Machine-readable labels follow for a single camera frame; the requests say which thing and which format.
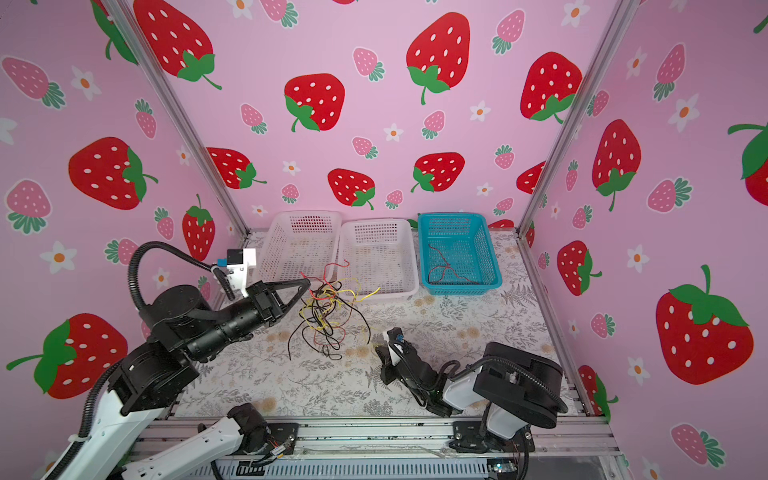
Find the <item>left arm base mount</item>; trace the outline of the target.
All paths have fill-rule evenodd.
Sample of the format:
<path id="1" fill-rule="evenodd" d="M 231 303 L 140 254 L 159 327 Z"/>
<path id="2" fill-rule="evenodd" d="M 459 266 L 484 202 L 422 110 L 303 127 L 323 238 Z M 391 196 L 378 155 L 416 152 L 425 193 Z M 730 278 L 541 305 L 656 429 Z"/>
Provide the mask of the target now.
<path id="1" fill-rule="evenodd" d="M 234 455 L 256 457 L 268 456 L 274 449 L 282 447 L 280 455 L 292 455 L 298 438 L 298 423 L 269 423 L 246 434 Z"/>

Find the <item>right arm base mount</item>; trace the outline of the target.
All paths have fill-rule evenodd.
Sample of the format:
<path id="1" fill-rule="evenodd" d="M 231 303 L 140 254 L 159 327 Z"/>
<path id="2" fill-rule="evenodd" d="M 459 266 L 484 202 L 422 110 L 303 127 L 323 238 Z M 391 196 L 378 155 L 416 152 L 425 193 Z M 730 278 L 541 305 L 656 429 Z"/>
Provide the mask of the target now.
<path id="1" fill-rule="evenodd" d="M 458 453 L 533 453 L 535 444 L 529 427 L 518 431 L 511 439 L 505 440 L 490 432 L 481 432 L 481 422 L 455 421 L 453 435 L 448 447 Z"/>

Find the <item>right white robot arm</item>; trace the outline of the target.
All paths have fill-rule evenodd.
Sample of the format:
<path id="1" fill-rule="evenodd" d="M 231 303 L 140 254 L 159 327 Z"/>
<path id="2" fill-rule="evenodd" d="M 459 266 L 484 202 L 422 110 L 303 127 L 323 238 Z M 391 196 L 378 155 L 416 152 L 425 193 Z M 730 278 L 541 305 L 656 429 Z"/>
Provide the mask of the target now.
<path id="1" fill-rule="evenodd" d="M 486 403 L 480 440 L 509 441 L 531 426 L 553 429 L 568 412 L 560 394 L 562 367 L 547 358 L 498 342 L 486 345 L 482 357 L 466 366 L 450 360 L 439 369 L 421 359 L 399 329 L 375 348 L 384 384 L 403 385 L 417 404 L 439 417 L 459 414 Z"/>

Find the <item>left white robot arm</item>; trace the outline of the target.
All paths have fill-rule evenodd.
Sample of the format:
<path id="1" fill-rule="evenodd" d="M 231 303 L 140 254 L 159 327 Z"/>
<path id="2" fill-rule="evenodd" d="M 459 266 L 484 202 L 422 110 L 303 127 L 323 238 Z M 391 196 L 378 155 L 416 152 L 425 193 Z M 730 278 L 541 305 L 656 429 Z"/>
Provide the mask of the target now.
<path id="1" fill-rule="evenodd" d="M 143 256 L 154 249 L 214 273 L 230 300 L 212 309 L 198 288 L 173 287 L 147 303 L 139 287 Z M 256 467 L 286 454 L 291 443 L 277 440 L 251 404 L 233 407 L 212 426 L 142 461 L 126 462 L 138 437 L 199 376 L 198 365 L 226 347 L 252 339 L 254 331 L 278 324 L 310 289 L 306 278 L 242 283 L 235 297 L 230 277 L 248 273 L 245 252 L 232 251 L 237 264 L 207 265 L 168 243 L 146 242 L 128 264 L 128 288 L 151 335 L 144 344 L 109 366 L 86 398 L 79 431 L 48 479 L 180 479 L 204 464 L 232 454 L 255 456 Z"/>

